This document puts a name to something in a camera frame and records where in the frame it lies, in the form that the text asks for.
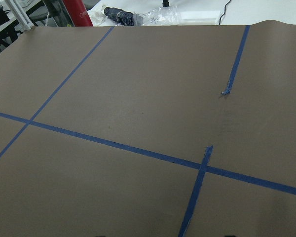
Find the aluminium frame post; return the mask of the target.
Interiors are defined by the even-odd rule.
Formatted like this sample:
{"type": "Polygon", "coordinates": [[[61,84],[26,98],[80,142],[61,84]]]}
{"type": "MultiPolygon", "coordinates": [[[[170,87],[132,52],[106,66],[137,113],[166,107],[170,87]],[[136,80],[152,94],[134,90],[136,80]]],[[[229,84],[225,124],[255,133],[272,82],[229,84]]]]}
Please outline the aluminium frame post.
{"type": "Polygon", "coordinates": [[[5,2],[12,11],[13,15],[18,20],[22,29],[24,31],[30,31],[34,27],[34,24],[20,5],[20,3],[17,0],[5,0],[5,2]]]}

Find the black tripod leg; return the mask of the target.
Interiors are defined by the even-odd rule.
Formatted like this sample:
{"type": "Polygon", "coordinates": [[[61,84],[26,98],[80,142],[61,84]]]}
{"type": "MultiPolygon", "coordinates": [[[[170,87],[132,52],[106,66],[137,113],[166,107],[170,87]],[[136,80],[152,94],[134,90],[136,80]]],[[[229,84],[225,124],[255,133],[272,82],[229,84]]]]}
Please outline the black tripod leg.
{"type": "Polygon", "coordinates": [[[163,7],[169,7],[169,5],[170,5],[170,3],[169,3],[168,0],[163,0],[163,1],[162,1],[162,6],[163,6],[163,7]]]}

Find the clear plastic bag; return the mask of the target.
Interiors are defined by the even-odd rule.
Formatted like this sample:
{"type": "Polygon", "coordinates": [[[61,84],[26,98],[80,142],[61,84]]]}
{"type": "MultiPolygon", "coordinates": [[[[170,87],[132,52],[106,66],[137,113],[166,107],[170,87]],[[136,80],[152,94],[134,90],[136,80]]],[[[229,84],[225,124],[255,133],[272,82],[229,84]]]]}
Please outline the clear plastic bag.
{"type": "Polygon", "coordinates": [[[134,26],[178,25],[181,17],[177,6],[159,7],[147,13],[134,13],[134,26]]]}

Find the red cylinder bottle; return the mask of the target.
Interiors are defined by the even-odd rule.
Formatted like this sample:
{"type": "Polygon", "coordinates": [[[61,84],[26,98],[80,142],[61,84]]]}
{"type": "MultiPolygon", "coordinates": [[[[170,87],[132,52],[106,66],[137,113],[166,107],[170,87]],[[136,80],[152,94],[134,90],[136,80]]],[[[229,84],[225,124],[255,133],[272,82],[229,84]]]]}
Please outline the red cylinder bottle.
{"type": "Polygon", "coordinates": [[[93,27],[82,0],[62,0],[76,27],[93,27]]]}

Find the white foam block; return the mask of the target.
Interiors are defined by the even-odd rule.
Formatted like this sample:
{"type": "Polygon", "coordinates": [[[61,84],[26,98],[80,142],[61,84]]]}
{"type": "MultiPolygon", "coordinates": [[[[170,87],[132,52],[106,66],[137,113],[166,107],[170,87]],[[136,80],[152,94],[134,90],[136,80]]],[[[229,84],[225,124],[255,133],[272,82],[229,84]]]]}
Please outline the white foam block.
{"type": "Polygon", "coordinates": [[[182,11],[180,13],[181,25],[217,25],[221,12],[210,11],[182,11]]]}

